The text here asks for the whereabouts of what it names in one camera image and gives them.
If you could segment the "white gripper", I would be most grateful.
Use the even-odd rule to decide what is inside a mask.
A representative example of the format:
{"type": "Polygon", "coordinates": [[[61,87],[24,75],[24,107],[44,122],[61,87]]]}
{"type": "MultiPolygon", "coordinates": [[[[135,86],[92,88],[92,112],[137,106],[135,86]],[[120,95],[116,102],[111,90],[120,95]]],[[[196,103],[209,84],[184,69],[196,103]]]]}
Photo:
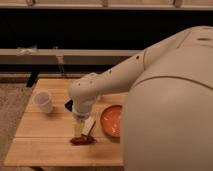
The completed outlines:
{"type": "Polygon", "coordinates": [[[93,117],[89,117],[94,103],[94,99],[86,101],[74,99],[65,103],[65,108],[72,112],[74,118],[77,120],[74,127],[74,135],[76,137],[80,137],[81,133],[88,136],[95,125],[95,119],[93,117]]]}

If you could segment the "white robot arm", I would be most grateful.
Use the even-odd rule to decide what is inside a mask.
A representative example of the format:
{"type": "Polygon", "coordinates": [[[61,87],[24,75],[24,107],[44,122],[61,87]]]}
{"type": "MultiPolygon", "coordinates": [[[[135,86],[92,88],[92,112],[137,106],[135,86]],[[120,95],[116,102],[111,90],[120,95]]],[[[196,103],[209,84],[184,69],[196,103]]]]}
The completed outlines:
{"type": "Polygon", "coordinates": [[[213,171],[213,26],[164,39],[69,87],[86,118],[97,97],[128,94],[121,115],[125,171],[213,171]]]}

